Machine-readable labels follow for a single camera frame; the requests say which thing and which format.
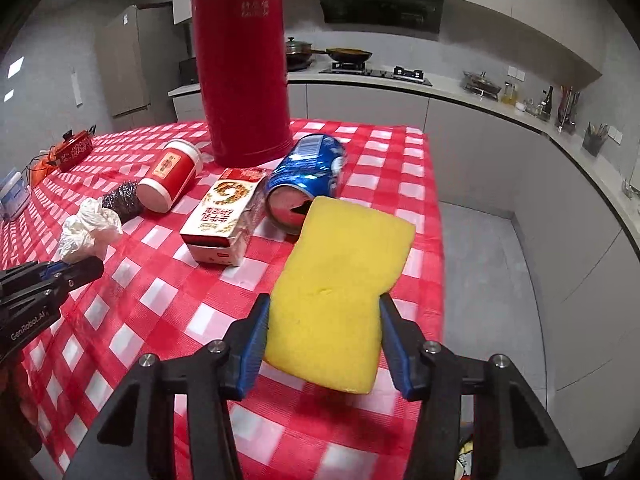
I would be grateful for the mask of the steel wool scrubber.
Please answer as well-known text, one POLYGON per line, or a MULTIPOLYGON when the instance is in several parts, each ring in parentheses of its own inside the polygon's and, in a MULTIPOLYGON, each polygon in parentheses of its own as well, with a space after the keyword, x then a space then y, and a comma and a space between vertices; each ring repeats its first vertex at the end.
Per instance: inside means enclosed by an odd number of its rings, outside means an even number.
POLYGON ((120 222, 125 224, 142 214, 143 206, 138 199, 137 188, 137 182, 122 182, 121 185, 102 197, 102 206, 114 211, 120 222))

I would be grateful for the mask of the yellow sponge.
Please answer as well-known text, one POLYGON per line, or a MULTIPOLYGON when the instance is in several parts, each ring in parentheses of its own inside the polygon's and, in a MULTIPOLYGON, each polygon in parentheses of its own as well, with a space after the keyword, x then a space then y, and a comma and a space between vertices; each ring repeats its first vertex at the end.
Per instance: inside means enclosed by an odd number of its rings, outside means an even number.
POLYGON ((266 362, 321 387, 370 392, 380 297, 404 270, 414 234, 386 212, 315 198, 270 294, 266 362))

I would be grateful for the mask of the red white milk carton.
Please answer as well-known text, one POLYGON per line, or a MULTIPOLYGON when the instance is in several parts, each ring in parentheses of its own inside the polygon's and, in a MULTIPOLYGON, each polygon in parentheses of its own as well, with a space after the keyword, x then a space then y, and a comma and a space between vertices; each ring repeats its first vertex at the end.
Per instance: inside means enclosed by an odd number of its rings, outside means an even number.
POLYGON ((227 168, 210 187, 180 230, 198 263, 238 266, 254 229, 264 216, 262 168, 227 168))

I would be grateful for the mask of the lower kitchen cabinets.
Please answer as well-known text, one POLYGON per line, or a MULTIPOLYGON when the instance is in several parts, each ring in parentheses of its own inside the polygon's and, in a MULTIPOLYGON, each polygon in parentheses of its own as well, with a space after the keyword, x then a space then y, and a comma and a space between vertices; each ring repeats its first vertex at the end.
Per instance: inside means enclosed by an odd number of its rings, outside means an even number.
POLYGON ((430 75, 425 84, 298 72, 291 113, 421 128, 430 141, 447 255, 444 334, 467 356, 501 351, 544 389, 579 465, 620 456, 639 430, 639 206, 577 136, 430 75), (490 271, 463 220, 507 218, 529 273, 526 306, 486 301, 490 271))

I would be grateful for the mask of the crumpled white tissue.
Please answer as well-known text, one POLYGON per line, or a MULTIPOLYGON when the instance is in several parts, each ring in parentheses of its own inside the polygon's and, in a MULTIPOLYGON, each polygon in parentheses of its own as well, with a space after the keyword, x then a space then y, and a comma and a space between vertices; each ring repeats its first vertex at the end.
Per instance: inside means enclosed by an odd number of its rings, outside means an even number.
POLYGON ((58 256, 65 263, 76 263, 88 257, 104 260, 107 247, 122 236, 122 222, 113 209, 102 206, 102 200, 85 198, 76 214, 62 225, 58 256))

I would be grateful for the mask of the clear plastic container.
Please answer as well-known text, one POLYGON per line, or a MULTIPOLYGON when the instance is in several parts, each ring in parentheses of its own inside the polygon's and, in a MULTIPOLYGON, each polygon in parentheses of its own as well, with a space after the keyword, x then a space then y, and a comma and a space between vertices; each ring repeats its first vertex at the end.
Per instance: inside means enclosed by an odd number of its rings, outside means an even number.
POLYGON ((30 187, 21 171, 12 168, 1 181, 1 220, 17 219, 30 202, 30 187))

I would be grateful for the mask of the orange mesh bag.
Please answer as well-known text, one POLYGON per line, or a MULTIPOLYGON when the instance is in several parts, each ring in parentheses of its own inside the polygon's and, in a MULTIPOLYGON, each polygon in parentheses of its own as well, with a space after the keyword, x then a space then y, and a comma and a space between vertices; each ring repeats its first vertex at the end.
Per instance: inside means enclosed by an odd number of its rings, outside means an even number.
POLYGON ((29 186, 36 188, 45 177, 57 169, 58 160, 53 154, 37 155, 27 165, 26 174, 29 186))

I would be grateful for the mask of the small red pot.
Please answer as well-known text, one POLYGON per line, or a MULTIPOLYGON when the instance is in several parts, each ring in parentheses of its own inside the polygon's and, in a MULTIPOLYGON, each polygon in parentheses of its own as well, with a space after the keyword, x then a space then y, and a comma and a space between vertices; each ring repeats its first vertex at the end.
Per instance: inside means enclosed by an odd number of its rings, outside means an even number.
POLYGON ((61 172, 67 172, 83 162, 93 150, 95 134, 96 125, 77 132, 67 130, 63 134, 63 141, 53 149, 56 168, 61 172))

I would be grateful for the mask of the red paper cup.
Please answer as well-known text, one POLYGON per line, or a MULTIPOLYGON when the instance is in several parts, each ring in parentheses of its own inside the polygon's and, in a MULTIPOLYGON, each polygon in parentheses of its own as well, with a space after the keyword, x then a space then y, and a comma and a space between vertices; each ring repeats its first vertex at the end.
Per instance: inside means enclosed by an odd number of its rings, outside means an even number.
POLYGON ((145 209, 168 212, 202 169, 202 154, 195 145, 181 139, 169 141, 139 181, 137 199, 145 209))

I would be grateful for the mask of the beige refrigerator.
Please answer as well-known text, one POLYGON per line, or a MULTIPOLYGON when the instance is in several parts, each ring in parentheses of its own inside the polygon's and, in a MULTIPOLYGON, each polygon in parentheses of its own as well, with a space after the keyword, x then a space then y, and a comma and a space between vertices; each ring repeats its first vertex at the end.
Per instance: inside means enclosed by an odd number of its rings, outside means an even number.
POLYGON ((176 120, 168 92, 180 84, 186 38, 169 2, 128 6, 96 32, 94 50, 116 130, 176 120))

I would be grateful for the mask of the red thermos flask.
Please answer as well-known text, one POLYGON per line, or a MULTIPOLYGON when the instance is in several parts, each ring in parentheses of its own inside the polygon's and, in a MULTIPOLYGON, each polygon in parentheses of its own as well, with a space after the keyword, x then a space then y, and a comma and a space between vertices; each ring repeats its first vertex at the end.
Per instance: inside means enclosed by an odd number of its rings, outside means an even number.
POLYGON ((282 0, 191 0, 196 67, 216 163, 253 167, 292 148, 282 0))

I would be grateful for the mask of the black utensil holder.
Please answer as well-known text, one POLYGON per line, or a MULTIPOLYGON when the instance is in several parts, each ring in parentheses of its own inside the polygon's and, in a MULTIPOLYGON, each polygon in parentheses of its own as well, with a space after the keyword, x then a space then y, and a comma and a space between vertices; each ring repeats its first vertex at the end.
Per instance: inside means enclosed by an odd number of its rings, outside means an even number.
POLYGON ((593 125, 591 122, 588 124, 584 140, 582 140, 582 147, 593 157, 597 157, 601 151, 603 144, 605 144, 608 138, 608 125, 600 124, 598 126, 593 125))

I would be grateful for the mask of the dark glass bottle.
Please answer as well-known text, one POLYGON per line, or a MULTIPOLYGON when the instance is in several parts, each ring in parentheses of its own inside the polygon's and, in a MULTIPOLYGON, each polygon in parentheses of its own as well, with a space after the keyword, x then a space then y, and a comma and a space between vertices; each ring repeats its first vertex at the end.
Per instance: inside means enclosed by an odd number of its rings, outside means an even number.
POLYGON ((541 101, 537 105, 538 117, 544 122, 548 122, 552 112, 552 96, 553 87, 550 86, 548 90, 544 91, 541 101))

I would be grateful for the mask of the yellow oil bottle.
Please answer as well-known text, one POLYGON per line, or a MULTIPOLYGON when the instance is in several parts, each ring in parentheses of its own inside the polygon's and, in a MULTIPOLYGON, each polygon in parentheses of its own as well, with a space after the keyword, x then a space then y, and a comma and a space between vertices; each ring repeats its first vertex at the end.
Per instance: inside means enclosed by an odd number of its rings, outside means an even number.
POLYGON ((518 100, 518 86, 510 81, 504 83, 501 102, 506 105, 514 106, 518 100))

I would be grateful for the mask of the black wok on stove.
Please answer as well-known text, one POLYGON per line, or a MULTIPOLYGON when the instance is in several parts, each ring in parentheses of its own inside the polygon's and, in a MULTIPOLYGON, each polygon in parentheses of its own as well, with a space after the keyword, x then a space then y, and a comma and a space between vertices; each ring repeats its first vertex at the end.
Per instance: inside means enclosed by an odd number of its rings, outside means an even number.
POLYGON ((349 48, 312 49, 311 52, 313 54, 326 55, 335 63, 352 65, 364 65, 372 56, 372 53, 369 51, 349 48))

